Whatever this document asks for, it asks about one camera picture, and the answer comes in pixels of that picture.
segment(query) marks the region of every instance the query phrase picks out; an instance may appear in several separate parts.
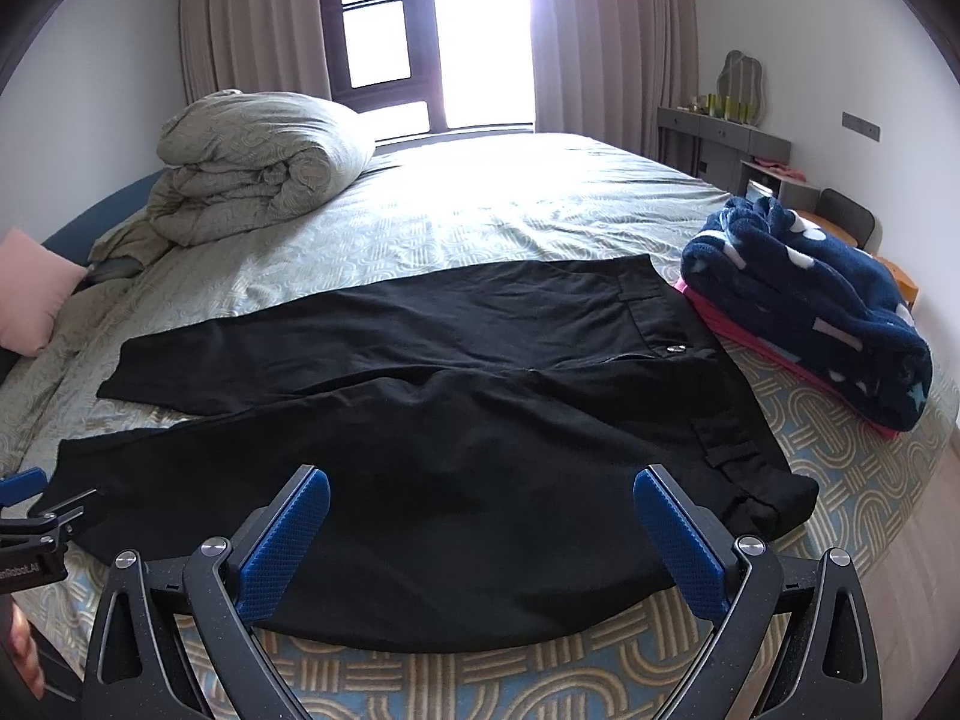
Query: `gray desk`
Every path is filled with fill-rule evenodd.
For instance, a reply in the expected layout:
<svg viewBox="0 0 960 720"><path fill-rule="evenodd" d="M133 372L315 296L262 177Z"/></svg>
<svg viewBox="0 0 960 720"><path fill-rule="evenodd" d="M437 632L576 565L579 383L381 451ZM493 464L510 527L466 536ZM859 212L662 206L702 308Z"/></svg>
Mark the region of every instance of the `gray desk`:
<svg viewBox="0 0 960 720"><path fill-rule="evenodd" d="M790 142L747 124L725 122L675 108L656 113L659 130L658 160L668 164L667 137L670 132L692 139L685 165L671 165L688 175L702 178L723 191L740 191L741 163L754 157L784 165L790 163Z"/></svg>

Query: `desk drawer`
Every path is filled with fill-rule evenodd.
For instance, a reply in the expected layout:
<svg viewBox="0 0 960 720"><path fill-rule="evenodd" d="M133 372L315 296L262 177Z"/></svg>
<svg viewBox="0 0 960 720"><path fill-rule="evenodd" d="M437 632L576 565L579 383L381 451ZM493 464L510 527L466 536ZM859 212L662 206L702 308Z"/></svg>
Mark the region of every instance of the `desk drawer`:
<svg viewBox="0 0 960 720"><path fill-rule="evenodd" d="M750 130L750 156L769 159L781 165L790 164L790 142L775 138L758 129Z"/></svg>
<svg viewBox="0 0 960 720"><path fill-rule="evenodd" d="M688 111L661 108L656 111L656 126L688 135L697 135L700 132L700 119L702 118L702 116Z"/></svg>
<svg viewBox="0 0 960 720"><path fill-rule="evenodd" d="M723 119L708 119L704 117L700 122L700 137L704 141L720 143L737 151L747 151L750 148L750 128L743 124L724 122Z"/></svg>

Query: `curtain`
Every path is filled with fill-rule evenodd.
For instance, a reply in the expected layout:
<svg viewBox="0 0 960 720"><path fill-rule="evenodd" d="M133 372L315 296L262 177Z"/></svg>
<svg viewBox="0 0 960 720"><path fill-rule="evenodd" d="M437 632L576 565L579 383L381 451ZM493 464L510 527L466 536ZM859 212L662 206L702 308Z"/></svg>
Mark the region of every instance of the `curtain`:
<svg viewBox="0 0 960 720"><path fill-rule="evenodd" d="M330 98L320 0L179 0L187 100L221 89Z"/></svg>
<svg viewBox="0 0 960 720"><path fill-rule="evenodd" d="M536 129L656 157L656 110L697 94L695 0L531 0Z"/></svg>

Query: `pink towel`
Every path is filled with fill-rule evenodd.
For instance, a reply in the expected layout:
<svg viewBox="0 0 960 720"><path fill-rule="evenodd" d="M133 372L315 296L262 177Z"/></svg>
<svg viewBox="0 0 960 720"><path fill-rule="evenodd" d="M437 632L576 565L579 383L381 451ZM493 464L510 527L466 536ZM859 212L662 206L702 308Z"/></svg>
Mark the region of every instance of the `pink towel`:
<svg viewBox="0 0 960 720"><path fill-rule="evenodd" d="M686 299L693 304L693 307L697 310L700 318L705 324L707 324L707 327L713 331L714 335L723 336L723 338L729 338L731 341L736 341L741 346L746 346L748 349L752 349L761 357L765 357L767 360L776 362L777 365L782 365L786 368L786 370L792 371L805 381L809 381L810 384L817 386L818 389L822 389L824 392L829 392L830 394L835 395L843 400L848 406L850 405L846 401L846 398L843 398L843 395L839 394L832 386L829 386L827 382L818 379L810 371L805 370L795 362L790 362L786 359L786 357L779 355L776 353L776 351L767 346L766 343L760 341L757 336L748 333L746 330L740 327L740 325L732 322L731 319L726 316L726 314L723 314L720 309L714 306L709 300L702 298L701 295L698 295L694 292L694 290L691 290L688 283L686 283L683 279L680 279L676 284L674 284L674 288L683 293ZM895 430L883 427L882 425L877 425L877 423L870 422L870 420L866 418L864 418L864 421L867 422L867 424L874 428L878 433L880 433L880 435L885 437L885 439L895 439L897 436L899 436L899 433Z"/></svg>
<svg viewBox="0 0 960 720"><path fill-rule="evenodd" d="M757 165L760 165L760 167L766 167L767 170L778 173L784 178L793 178L796 181L803 181L803 183L806 183L806 173L804 173L802 170L796 170L795 167L781 165L779 162L772 162L769 159L760 159L760 157L755 157L754 161L757 163Z"/></svg>

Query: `wooden stool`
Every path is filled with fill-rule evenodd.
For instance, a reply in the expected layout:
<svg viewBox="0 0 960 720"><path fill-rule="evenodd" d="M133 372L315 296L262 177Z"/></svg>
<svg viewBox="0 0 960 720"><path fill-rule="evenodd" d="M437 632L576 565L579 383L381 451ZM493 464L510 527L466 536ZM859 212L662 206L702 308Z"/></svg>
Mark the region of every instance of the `wooden stool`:
<svg viewBox="0 0 960 720"><path fill-rule="evenodd" d="M812 221L814 224L819 224L822 228L824 228L824 230L829 232L829 234L839 238L845 244L856 248L856 240L854 240L853 235L848 233L846 230L841 229L832 221L827 221L823 217L818 217L818 215L812 214L810 211L798 211L797 213L807 221ZM899 265L890 262L890 260L886 259L885 257L880 257L875 254L872 254L871 256L879 263L884 264L888 271L890 271L891 276L894 277L894 281L896 281L896 285L901 291L901 295L904 296L907 308L913 309L914 303L917 302L918 295L920 294L920 287L917 286L916 282L910 278L910 276L908 276L904 272L904 269Z"/></svg>

